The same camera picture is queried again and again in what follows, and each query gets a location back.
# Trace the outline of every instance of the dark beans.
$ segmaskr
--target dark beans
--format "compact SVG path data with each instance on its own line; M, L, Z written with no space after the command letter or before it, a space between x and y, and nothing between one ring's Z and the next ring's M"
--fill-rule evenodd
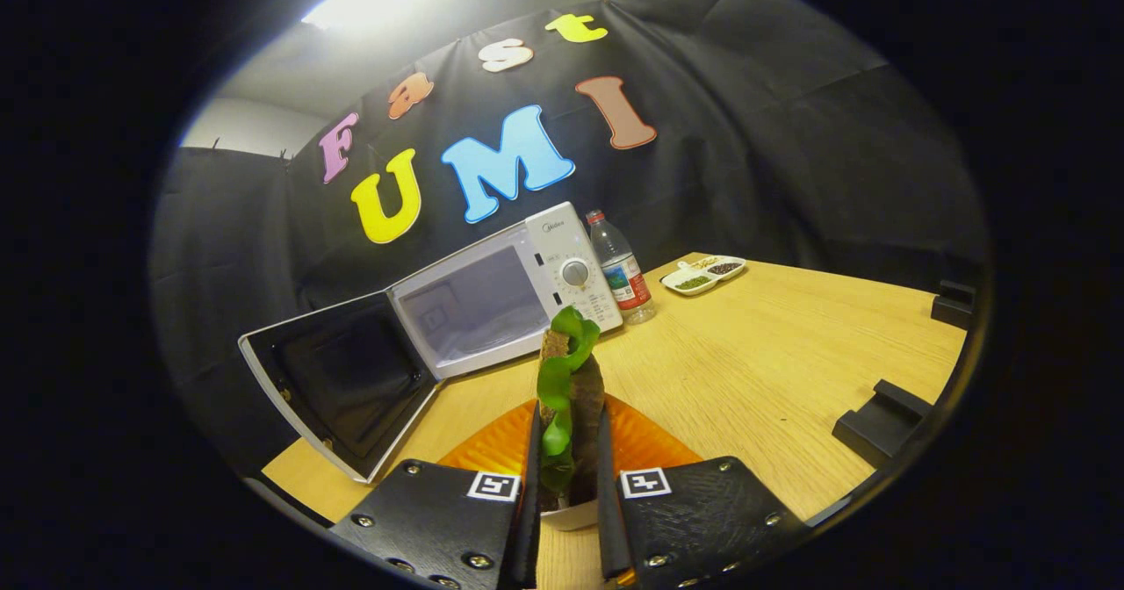
M720 265L711 266L711 269L707 271L709 271L709 273L711 274L727 274L731 273L731 271L737 270L741 266L742 263L720 263Z

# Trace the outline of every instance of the colorful letter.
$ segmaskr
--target colorful letter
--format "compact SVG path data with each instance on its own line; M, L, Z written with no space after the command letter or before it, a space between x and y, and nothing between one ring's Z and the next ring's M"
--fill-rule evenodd
M433 91L433 82L425 78L423 71L409 74L405 81L395 87L389 101L387 101L390 102L390 112L388 114L390 119L402 118L402 115L408 112L415 102L422 102L422 99L428 97L429 91Z
M582 15L582 17L575 18L573 13L566 13L546 25L546 30L559 30L562 38L574 43L595 42L609 34L609 30L604 29L604 27L598 27L598 29L593 30L588 29L586 22L590 21L593 21L593 15Z
M480 49L480 61L484 62L487 71L506 71L529 62L535 53L531 47L523 46L522 38L506 38L502 42L490 43Z
M613 130L609 145L614 149L647 145L655 140L655 127L644 125L628 98L625 98L622 85L624 82L619 78L598 76L579 82L574 90L593 99L597 109L601 110L605 121L609 122L609 129Z
M401 210L393 217L388 218L382 212L378 190L380 174L370 174L352 191L352 201L359 207L359 218L366 238L374 243L390 243L401 237L422 214L422 191L414 176L413 160L414 149L406 149L387 163L387 173L392 173L398 179L398 192L402 196Z
M352 112L347 118L342 119L339 125L320 138L320 148L324 149L324 182L327 184L347 166L345 151L351 149L351 129L359 121L359 115Z
M478 223L499 210L497 199L484 193L484 182L507 199L517 197L520 162L527 170L523 185L529 191L541 191L573 173L573 162L559 154L543 129L538 119L542 110L538 106L526 106L507 115L499 151L474 138L462 138L441 155L441 162L452 165L461 181L469 205L465 221Z

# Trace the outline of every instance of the microwave control panel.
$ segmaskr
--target microwave control panel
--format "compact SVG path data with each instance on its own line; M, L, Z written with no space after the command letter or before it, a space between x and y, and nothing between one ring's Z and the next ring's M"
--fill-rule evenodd
M562 202L532 215L526 228L536 251L536 265L554 287L554 305L578 307L602 332L620 326L620 310L573 206Z

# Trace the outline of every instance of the black cloth backdrop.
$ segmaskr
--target black cloth backdrop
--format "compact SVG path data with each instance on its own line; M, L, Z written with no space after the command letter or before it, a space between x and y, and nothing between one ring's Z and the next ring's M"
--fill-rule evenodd
M597 42L545 30L592 15ZM493 74L481 47L522 38L535 55ZM387 98L423 71L435 83L402 118ZM609 146L609 126L574 85L619 76L653 143ZM542 106L577 169L475 225L441 155L461 138L499 148L501 122ZM324 184L321 135L350 112L348 166ZM384 212L401 202L390 158L417 151L414 227L377 245L351 191L378 171ZM296 434L237 353L237 335L382 289L486 235L563 201L600 207L642 269L688 253L935 290L971 282L985 230L959 145L879 54L798 0L607 0L545 10L470 34L419 58L342 110L288 166L278 158L183 149L157 209L156 323L173 380L227 459L254 473Z

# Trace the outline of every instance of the green leaf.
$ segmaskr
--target green leaf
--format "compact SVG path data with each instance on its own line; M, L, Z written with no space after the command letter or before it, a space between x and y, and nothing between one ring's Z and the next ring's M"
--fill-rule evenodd
M551 320L551 330L570 335L571 338L581 337L581 312L572 305L563 307Z
M570 418L570 410L559 410L543 433L543 454L546 456L562 454L570 446L572 435L573 420Z
M543 487L554 493L565 491L566 487L570 487L570 481L573 480L574 464L571 448L566 447L558 456L545 456L542 461L540 474Z
M589 360L589 355L593 353L593 345L597 343L598 335L601 335L601 327L597 326L597 323L592 320L581 321L581 335L574 338L578 342L578 346L574 348L573 353L566 355L564 358L566 361L566 367L570 371L577 371L581 369L582 363Z
M558 411L570 409L570 362L565 357L543 360L538 366L538 401Z

